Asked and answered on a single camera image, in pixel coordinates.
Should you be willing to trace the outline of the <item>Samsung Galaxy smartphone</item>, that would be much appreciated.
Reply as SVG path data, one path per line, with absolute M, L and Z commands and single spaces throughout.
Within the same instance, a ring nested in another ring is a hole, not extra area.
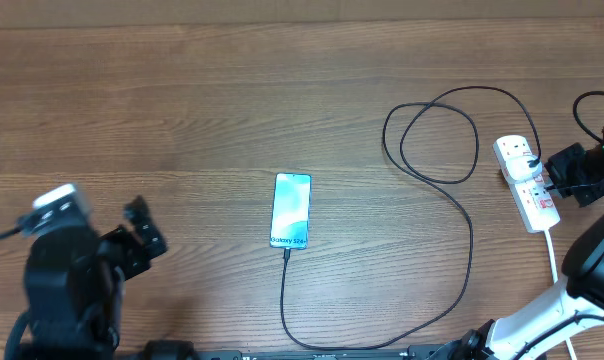
M 308 174 L 278 173 L 275 177 L 270 246 L 306 249 L 312 177 Z

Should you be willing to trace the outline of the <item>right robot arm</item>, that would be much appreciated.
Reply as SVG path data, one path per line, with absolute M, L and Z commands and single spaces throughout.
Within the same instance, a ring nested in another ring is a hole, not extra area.
M 597 145 L 575 143 L 528 166 L 533 154 L 524 137 L 493 145 L 502 174 L 530 233 L 548 233 L 560 221 L 554 196 L 582 207 L 604 196 L 604 126 Z M 604 325 L 604 214 L 551 266 L 554 283 L 516 313 L 490 320 L 432 353 L 434 359 L 538 359 L 556 345 Z

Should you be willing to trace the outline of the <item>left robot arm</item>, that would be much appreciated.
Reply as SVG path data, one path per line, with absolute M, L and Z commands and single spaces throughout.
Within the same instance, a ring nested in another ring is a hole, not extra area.
M 23 276 L 28 308 L 14 323 L 5 358 L 113 358 L 125 282 L 168 249 L 143 197 L 123 213 L 128 227 L 100 235 L 79 194 L 34 201 L 19 221 L 35 238 Z

